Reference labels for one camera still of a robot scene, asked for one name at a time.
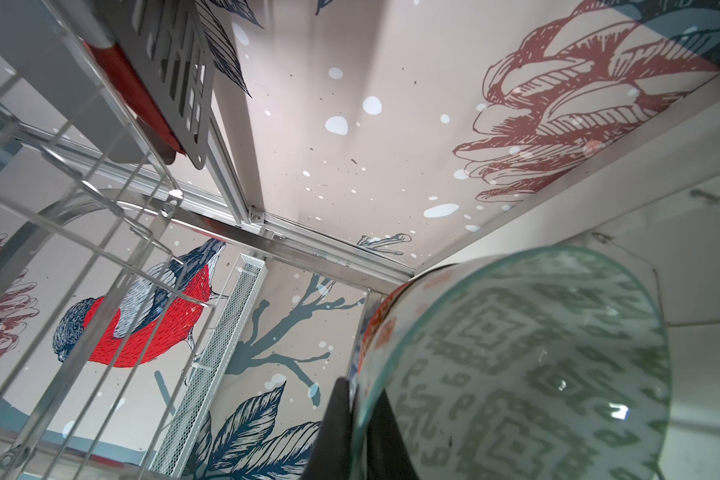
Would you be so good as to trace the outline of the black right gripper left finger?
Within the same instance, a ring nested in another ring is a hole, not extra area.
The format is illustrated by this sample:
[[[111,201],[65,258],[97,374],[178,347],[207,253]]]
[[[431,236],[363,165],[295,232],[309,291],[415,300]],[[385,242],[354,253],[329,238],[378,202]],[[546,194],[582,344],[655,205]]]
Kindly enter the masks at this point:
[[[301,480],[347,480],[350,475],[350,382],[336,380]]]

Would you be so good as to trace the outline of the dark red pattern bowl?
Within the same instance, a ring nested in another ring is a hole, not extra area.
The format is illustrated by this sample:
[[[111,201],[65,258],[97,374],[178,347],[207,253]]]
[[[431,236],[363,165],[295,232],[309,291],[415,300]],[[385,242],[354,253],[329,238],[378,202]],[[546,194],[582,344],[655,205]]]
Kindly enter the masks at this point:
[[[409,287],[409,282],[398,286],[387,295],[372,291],[365,301],[361,321],[358,327],[355,343],[349,365],[347,378],[351,383],[357,381],[363,358],[369,348],[370,342],[386,318],[390,308],[397,298]]]

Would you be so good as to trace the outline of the green pattern bowl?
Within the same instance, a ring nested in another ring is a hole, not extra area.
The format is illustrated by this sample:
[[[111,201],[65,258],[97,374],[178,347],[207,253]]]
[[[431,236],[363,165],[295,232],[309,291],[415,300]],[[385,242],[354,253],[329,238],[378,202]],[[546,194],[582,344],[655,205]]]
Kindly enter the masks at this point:
[[[611,257],[562,245],[409,282],[357,376],[351,474],[386,391],[419,479],[652,479],[670,417],[667,328]]]

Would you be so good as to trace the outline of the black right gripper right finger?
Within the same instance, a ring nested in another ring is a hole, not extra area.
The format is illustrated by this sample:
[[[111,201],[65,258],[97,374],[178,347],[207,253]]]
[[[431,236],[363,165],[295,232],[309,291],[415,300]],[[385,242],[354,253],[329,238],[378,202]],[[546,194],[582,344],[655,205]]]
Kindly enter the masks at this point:
[[[367,478],[418,480],[386,391],[382,391],[368,424]]]

